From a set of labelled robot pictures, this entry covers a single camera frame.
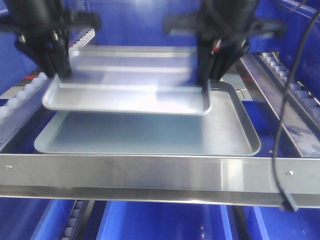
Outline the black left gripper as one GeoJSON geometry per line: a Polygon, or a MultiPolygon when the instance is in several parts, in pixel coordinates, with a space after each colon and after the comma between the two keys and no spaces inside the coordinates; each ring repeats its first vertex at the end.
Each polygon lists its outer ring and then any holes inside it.
{"type": "Polygon", "coordinates": [[[61,0],[5,0],[7,13],[0,15],[0,31],[16,35],[15,47],[69,48],[70,31],[92,28],[100,30],[98,13],[70,10],[61,0]]]}

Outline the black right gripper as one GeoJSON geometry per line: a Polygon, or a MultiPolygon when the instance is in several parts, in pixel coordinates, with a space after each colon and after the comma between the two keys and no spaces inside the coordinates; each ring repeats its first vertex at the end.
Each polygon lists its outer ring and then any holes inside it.
{"type": "Polygon", "coordinates": [[[165,35],[192,33],[196,47],[207,50],[241,48],[251,37],[280,38],[286,27],[279,20],[256,17],[258,0],[202,0],[197,10],[167,15],[165,35]]]}

